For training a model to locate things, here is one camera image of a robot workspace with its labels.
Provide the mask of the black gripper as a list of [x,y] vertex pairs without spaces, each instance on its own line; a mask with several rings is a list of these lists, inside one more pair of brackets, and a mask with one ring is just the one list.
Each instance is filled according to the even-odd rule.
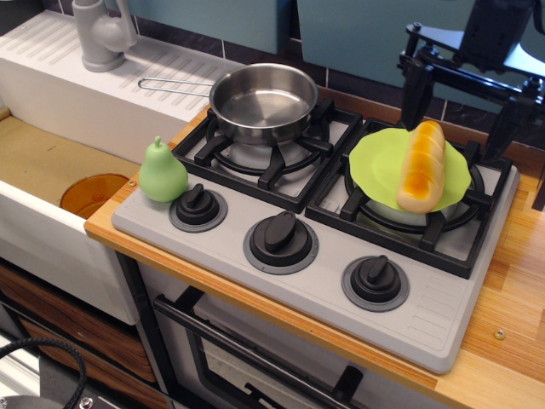
[[465,29],[452,31],[414,22],[399,56],[404,74],[401,124],[422,121],[436,83],[503,104],[483,151],[483,161],[502,156],[544,103],[544,62],[521,45],[531,23],[544,33],[540,1],[477,1]]

